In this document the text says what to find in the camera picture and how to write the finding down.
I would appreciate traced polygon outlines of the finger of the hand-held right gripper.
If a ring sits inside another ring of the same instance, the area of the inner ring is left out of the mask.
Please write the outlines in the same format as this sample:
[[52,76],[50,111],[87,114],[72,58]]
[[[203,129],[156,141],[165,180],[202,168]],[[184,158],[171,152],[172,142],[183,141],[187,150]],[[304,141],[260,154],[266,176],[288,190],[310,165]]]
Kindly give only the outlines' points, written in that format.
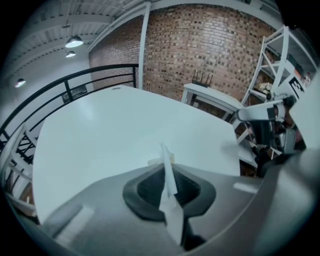
[[256,144],[271,145],[271,122],[276,120],[275,108],[272,103],[244,107],[236,112],[236,118],[248,126]]

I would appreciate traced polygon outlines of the white paper strip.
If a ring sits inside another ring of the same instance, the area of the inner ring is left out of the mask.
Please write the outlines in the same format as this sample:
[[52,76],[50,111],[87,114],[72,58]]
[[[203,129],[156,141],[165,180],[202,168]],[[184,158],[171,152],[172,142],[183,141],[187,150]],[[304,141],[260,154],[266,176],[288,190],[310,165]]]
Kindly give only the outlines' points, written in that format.
[[161,158],[164,166],[164,187],[161,194],[159,210],[164,213],[166,229],[177,245],[181,245],[184,229],[184,211],[175,195],[178,193],[171,155],[162,143]]

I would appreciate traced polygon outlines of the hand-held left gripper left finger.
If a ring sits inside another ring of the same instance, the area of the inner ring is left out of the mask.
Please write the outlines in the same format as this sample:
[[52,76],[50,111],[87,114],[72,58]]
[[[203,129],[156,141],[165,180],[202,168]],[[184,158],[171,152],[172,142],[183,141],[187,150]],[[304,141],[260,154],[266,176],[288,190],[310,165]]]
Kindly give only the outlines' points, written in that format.
[[151,165],[98,180],[44,221],[43,230],[76,254],[180,254],[163,222],[136,216],[123,199],[125,184],[163,165]]

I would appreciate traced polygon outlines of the white metal shelf rack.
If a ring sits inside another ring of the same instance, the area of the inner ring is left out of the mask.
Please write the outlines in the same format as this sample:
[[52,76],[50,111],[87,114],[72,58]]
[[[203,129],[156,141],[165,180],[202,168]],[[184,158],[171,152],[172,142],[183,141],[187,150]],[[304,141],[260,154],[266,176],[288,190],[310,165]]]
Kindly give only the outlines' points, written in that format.
[[260,92],[259,84],[272,84],[271,93],[289,76],[296,76],[306,90],[319,65],[320,60],[310,54],[287,26],[283,26],[263,38],[257,66],[241,104],[245,106],[250,95],[267,102],[269,93]]

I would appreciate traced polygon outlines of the black router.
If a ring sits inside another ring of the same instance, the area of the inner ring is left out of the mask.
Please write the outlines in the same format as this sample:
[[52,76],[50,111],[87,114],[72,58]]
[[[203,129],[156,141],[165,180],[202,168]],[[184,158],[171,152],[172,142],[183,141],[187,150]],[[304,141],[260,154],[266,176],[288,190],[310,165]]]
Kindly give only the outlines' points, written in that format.
[[205,75],[203,71],[195,69],[192,75],[192,83],[198,86],[208,88],[211,86],[213,74],[208,73]]

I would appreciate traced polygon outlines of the black metal railing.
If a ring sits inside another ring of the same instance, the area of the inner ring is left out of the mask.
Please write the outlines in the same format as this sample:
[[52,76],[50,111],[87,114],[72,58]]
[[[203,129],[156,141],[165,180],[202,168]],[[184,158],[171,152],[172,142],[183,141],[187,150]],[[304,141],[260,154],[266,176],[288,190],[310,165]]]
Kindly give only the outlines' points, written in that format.
[[43,107],[45,107],[46,105],[48,105],[50,102],[54,101],[56,98],[67,94],[68,98],[70,99],[70,101],[73,101],[74,98],[71,94],[71,92],[75,89],[70,88],[69,86],[69,81],[77,78],[77,77],[81,77],[87,74],[91,74],[91,73],[96,73],[96,72],[101,72],[101,71],[106,71],[106,70],[114,70],[114,69],[132,69],[131,73],[126,73],[126,74],[118,74],[118,75],[112,75],[112,76],[107,76],[107,77],[103,77],[103,78],[99,78],[96,80],[91,80],[88,82],[88,84],[94,83],[94,82],[99,82],[102,80],[107,80],[107,79],[111,79],[111,78],[117,78],[117,77],[121,77],[121,76],[131,76],[132,80],[129,80],[129,83],[133,83],[133,87],[136,88],[137,87],[137,78],[136,78],[136,69],[138,69],[139,64],[137,63],[123,63],[123,64],[111,64],[111,65],[102,65],[102,66],[97,66],[97,67],[92,67],[92,68],[87,68],[87,69],[83,69],[81,71],[77,71],[74,72],[72,74],[68,74],[66,76],[63,76],[47,85],[45,85],[44,87],[42,87],[41,89],[37,90],[35,93],[33,93],[31,96],[29,96],[27,99],[25,99],[20,105],[18,105],[18,107],[8,116],[8,118],[3,122],[2,126],[0,126],[0,156],[1,154],[4,152],[5,146],[9,143],[9,139],[12,137],[11,135],[9,135],[6,132],[6,128],[7,126],[11,123],[11,121],[24,109],[27,107],[27,105],[29,105],[32,101],[34,101],[35,99],[37,99],[38,97],[40,97],[41,95],[43,95],[44,93],[46,93],[47,91],[55,88],[56,86],[60,85],[60,84],[64,84],[65,90],[56,95],[55,97],[53,97],[52,99],[50,99],[49,101],[45,102],[43,105],[41,105],[40,107],[38,107],[36,110],[34,110],[28,117],[25,118],[25,122],[28,121],[36,112],[38,112],[39,110],[41,110]]

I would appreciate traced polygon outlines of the white flower bunch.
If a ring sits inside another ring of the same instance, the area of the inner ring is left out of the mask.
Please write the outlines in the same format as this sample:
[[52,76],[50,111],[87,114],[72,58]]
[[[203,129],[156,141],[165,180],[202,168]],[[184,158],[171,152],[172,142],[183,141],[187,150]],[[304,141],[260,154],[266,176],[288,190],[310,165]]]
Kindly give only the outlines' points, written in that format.
[[264,94],[268,94],[271,92],[272,84],[269,82],[263,82],[258,85],[258,90]]

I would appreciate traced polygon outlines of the white table top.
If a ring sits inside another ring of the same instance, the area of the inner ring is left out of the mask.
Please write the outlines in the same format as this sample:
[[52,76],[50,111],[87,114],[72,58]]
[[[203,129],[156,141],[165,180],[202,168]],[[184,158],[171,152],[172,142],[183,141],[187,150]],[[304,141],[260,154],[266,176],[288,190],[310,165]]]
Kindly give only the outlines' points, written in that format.
[[39,221],[90,184],[145,167],[161,145],[177,164],[240,175],[233,126],[193,106],[120,85],[62,107],[45,119],[35,148]]

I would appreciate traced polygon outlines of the white desk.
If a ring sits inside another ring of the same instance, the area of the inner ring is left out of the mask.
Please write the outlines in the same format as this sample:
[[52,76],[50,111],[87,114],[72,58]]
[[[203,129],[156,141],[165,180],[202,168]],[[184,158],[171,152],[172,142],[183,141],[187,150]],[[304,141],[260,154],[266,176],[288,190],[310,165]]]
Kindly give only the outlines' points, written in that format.
[[181,102],[191,105],[193,96],[195,99],[211,106],[214,106],[225,112],[222,117],[225,120],[229,115],[233,115],[236,111],[244,108],[244,106],[232,96],[225,94],[219,90],[203,87],[195,83],[187,83],[183,87]]

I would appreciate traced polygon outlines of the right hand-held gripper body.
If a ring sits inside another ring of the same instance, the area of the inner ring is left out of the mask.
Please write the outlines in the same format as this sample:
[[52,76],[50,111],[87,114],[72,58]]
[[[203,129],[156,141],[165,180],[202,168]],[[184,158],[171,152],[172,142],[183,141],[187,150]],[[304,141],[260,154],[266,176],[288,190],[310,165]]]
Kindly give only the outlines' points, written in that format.
[[297,139],[296,124],[289,110],[304,95],[305,87],[294,75],[288,76],[274,91],[267,95],[267,102],[272,104],[268,109],[271,114],[270,146],[284,154],[295,152]]

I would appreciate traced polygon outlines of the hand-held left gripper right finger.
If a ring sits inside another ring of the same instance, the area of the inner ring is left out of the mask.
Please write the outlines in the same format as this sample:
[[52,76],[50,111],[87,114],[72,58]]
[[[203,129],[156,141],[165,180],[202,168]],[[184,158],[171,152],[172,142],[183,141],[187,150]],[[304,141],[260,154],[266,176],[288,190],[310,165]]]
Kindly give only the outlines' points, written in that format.
[[227,227],[257,193],[262,180],[173,165],[183,209],[181,246],[191,251]]

